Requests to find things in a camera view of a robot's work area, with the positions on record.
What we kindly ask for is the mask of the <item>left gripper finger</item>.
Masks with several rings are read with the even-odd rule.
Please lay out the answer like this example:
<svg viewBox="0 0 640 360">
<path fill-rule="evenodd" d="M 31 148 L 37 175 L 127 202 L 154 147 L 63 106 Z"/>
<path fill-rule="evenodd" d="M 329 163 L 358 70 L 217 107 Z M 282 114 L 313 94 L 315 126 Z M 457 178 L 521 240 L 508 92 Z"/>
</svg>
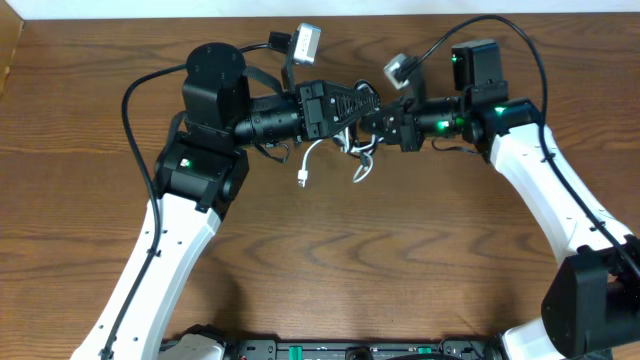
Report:
<svg viewBox="0 0 640 360">
<path fill-rule="evenodd" d="M 329 135 L 338 135 L 359 119 L 379 110 L 378 103 L 336 102 L 329 105 Z"/>
<path fill-rule="evenodd" d="M 354 103 L 378 103 L 380 97 L 377 90 L 366 80 L 358 80 L 353 86 L 348 87 L 335 82 L 326 81 L 324 83 L 325 93 L 329 97 L 329 104 L 336 102 Z"/>
</svg>

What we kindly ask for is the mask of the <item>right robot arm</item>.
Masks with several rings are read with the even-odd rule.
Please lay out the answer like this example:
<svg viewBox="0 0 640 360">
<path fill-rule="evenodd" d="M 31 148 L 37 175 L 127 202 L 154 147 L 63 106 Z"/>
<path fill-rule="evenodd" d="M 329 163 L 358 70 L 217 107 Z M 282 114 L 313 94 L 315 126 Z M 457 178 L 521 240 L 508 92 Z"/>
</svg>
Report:
<svg viewBox="0 0 640 360">
<path fill-rule="evenodd" d="M 363 119 L 363 130 L 405 152 L 461 136 L 516 189 L 543 230 L 559 269 L 541 315 L 489 342 L 487 359 L 609 358 L 639 338 L 639 241 L 591 194 L 559 151 L 536 106 L 513 99 L 491 39 L 452 49 L 452 97 L 428 98 L 418 61 L 384 69 L 410 94 Z"/>
</svg>

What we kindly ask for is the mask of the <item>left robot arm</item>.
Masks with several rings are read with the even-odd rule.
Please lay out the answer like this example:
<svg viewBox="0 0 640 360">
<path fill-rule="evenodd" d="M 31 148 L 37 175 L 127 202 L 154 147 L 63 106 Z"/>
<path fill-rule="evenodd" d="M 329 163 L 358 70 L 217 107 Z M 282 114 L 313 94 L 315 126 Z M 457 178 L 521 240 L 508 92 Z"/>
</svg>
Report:
<svg viewBox="0 0 640 360">
<path fill-rule="evenodd" d="M 284 88 L 249 66 L 243 49 L 209 43 L 183 65 L 185 108 L 155 167 L 138 240 L 77 359 L 157 359 L 195 263 L 249 171 L 248 147 L 335 136 L 379 105 L 367 84 L 316 80 Z"/>
</svg>

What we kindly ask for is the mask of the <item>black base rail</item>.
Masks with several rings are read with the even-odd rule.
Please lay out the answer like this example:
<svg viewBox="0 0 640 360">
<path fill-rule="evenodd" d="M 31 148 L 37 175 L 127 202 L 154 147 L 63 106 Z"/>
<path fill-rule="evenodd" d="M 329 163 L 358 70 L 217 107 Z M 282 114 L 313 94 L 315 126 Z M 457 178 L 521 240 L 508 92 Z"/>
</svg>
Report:
<svg viewBox="0 0 640 360">
<path fill-rule="evenodd" d="M 164 340 L 160 359 L 349 360 L 349 359 L 505 359 L 496 337 L 442 339 L 285 339 L 274 333 L 224 331 L 195 325 Z"/>
</svg>

